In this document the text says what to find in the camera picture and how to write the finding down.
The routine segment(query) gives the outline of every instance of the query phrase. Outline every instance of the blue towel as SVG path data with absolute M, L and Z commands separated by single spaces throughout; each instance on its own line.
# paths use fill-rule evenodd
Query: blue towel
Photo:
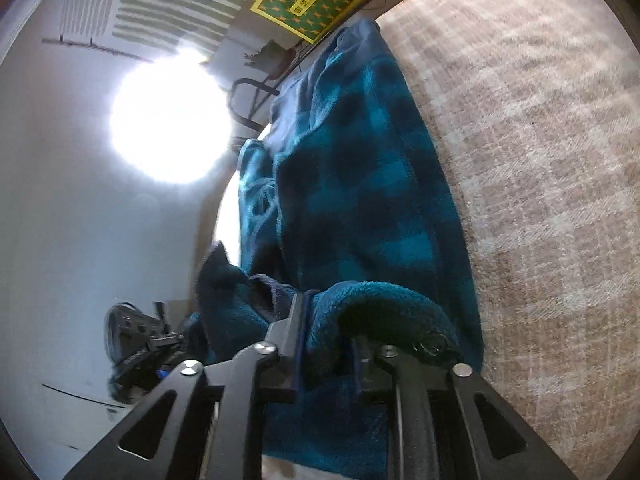
M 362 406 L 348 337 L 479 370 L 482 335 L 460 220 L 429 133 L 374 22 L 345 28 L 272 108 L 264 141 L 239 159 L 241 269 L 220 244 L 196 293 L 219 360 L 264 337 L 306 294 L 302 389 L 272 406 L 267 454 L 381 479 L 386 413 Z

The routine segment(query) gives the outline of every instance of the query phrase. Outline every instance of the beige carpet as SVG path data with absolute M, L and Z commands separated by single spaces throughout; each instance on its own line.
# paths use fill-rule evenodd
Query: beige carpet
M 602 0 L 406 0 L 378 23 L 462 218 L 484 375 L 605 478 L 640 428 L 640 55 Z

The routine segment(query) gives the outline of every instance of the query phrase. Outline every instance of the bolt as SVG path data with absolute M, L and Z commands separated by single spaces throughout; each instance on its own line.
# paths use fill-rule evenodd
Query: bolt
M 458 363 L 453 365 L 453 373 L 458 377 L 469 377 L 473 373 L 473 368 L 466 363 Z
M 398 348 L 393 345 L 382 345 L 378 349 L 378 354 L 387 358 L 398 357 Z
M 183 361 L 182 364 L 184 365 L 184 368 L 180 370 L 182 375 L 195 375 L 202 370 L 202 363 L 200 361 L 189 359 L 188 361 Z
M 267 341 L 260 341 L 254 345 L 254 350 L 258 352 L 258 354 L 268 355 L 273 354 L 277 348 L 273 343 L 269 343 Z
M 431 333 L 414 349 L 427 354 L 430 357 L 437 357 L 447 348 L 447 339 L 439 333 Z

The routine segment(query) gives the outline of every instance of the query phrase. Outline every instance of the blue plaid blanket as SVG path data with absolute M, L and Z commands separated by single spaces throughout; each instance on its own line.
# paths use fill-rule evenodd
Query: blue plaid blanket
M 386 414 L 359 405 L 345 337 L 482 365 L 460 220 L 434 145 L 374 22 L 337 34 L 284 86 L 264 142 L 239 159 L 241 269 L 216 245 L 196 293 L 219 360 L 307 293 L 304 388 L 268 417 L 264 451 L 357 479 L 385 475 Z

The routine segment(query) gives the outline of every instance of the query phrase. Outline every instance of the bright light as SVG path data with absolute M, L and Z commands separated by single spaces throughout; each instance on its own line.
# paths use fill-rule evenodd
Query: bright light
M 180 57 L 180 60 L 188 61 L 193 64 L 200 64 L 208 59 L 203 53 L 198 52 L 191 47 L 178 48 L 178 56 Z
M 183 184 L 203 177 L 228 143 L 224 92 L 194 61 L 178 56 L 140 64 L 113 104 L 114 148 L 156 180 Z

